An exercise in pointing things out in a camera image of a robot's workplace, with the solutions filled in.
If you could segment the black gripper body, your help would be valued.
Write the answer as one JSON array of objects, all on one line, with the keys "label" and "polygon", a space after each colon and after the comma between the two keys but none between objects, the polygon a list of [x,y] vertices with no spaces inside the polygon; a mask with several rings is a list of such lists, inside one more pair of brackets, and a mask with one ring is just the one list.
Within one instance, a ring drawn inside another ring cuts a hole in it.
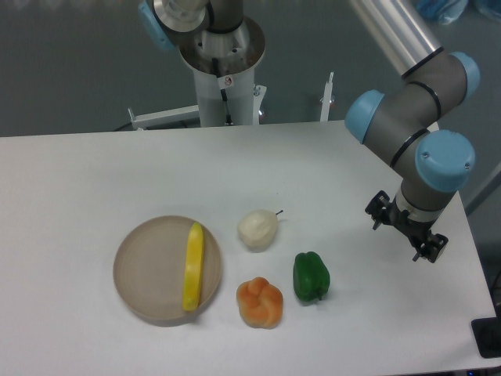
[{"label": "black gripper body", "polygon": [[430,242],[431,227],[435,220],[420,222],[410,218],[408,210],[400,210],[397,202],[390,203],[387,210],[389,225],[405,235],[414,248],[421,248]]}]

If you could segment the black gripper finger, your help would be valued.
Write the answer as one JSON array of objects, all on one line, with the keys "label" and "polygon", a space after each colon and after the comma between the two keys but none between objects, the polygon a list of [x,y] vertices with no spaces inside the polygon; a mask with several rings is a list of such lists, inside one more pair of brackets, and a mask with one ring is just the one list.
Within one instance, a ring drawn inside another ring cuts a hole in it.
[{"label": "black gripper finger", "polygon": [[411,245],[415,248],[416,254],[413,256],[413,261],[418,259],[426,259],[430,263],[435,263],[442,255],[449,239],[442,234],[427,233],[426,237],[411,239]]},{"label": "black gripper finger", "polygon": [[391,225],[390,209],[391,201],[389,196],[383,190],[380,190],[365,208],[365,213],[373,220],[373,230],[377,230],[381,225]]}]

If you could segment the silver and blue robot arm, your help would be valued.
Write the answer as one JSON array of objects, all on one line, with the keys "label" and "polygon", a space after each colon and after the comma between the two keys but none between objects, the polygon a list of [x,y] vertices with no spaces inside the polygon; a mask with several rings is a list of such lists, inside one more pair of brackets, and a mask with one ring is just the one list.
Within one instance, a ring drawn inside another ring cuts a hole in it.
[{"label": "silver and blue robot arm", "polygon": [[[405,82],[394,95],[363,93],[349,108],[348,131],[402,177],[394,197],[379,192],[366,212],[396,228],[435,262],[447,238],[431,228],[468,180],[475,152],[461,134],[430,131],[478,87],[478,65],[446,52],[408,1],[353,1],[351,7]],[[139,19],[159,49],[178,49],[196,82],[205,127],[259,122],[254,69],[265,52],[261,28],[240,1],[143,1]]]}]

